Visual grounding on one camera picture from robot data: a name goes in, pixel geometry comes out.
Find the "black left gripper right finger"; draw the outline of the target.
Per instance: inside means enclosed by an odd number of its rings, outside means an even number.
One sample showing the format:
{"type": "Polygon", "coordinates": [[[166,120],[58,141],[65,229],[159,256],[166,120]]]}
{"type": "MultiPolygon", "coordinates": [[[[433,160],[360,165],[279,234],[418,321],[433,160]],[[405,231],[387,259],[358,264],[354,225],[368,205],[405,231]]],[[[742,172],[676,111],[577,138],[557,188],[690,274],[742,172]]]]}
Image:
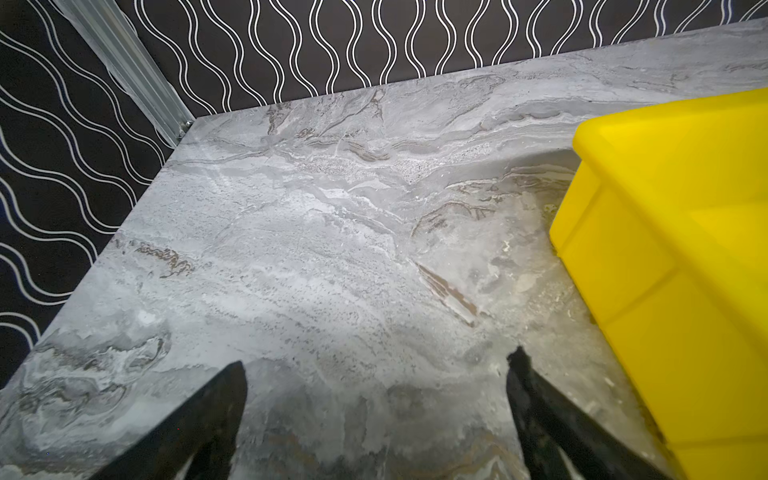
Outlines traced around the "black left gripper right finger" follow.
{"type": "Polygon", "coordinates": [[[521,346],[507,356],[506,393],[532,479],[666,479],[536,372],[521,346]]]}

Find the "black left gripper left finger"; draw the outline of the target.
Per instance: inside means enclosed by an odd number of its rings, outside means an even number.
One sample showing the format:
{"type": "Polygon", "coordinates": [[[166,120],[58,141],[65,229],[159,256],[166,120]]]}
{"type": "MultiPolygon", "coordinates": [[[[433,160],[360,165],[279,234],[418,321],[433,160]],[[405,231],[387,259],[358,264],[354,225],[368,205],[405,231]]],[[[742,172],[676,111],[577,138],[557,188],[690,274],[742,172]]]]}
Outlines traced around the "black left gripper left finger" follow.
{"type": "Polygon", "coordinates": [[[244,365],[233,362],[94,479],[227,479],[242,421],[248,384],[244,365]]]}

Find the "yellow plastic bin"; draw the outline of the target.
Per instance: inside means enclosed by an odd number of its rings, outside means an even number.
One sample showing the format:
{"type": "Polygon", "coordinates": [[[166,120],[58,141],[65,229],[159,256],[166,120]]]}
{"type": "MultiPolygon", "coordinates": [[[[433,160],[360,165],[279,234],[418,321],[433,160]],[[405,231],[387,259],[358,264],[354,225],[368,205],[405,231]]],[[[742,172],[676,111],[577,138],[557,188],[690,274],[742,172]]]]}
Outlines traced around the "yellow plastic bin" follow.
{"type": "Polygon", "coordinates": [[[767,92],[582,122],[550,239],[689,479],[767,475],[767,92]]]}

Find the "aluminium frame post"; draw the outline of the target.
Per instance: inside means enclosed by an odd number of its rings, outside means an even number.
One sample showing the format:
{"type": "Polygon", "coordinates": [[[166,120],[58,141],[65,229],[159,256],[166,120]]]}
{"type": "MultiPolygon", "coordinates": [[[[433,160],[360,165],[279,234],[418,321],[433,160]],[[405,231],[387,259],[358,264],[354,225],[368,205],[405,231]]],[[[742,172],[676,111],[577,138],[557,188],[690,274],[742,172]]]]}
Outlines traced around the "aluminium frame post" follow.
{"type": "Polygon", "coordinates": [[[176,147],[195,117],[114,1],[57,0],[62,15],[156,128],[176,147]]]}

